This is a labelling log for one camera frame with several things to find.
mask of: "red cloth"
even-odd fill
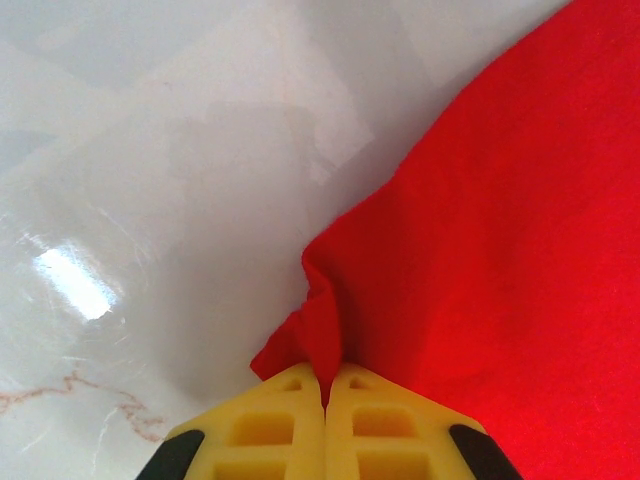
[[[578,0],[471,83],[303,255],[252,363],[355,361],[526,478],[640,478],[640,2]]]

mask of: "yellow plastic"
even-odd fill
[[[329,406],[301,364],[175,428],[205,438],[185,480],[474,480],[448,429],[468,417],[355,365]]]
[[[298,365],[173,429],[205,438],[185,480],[324,480],[324,409]]]

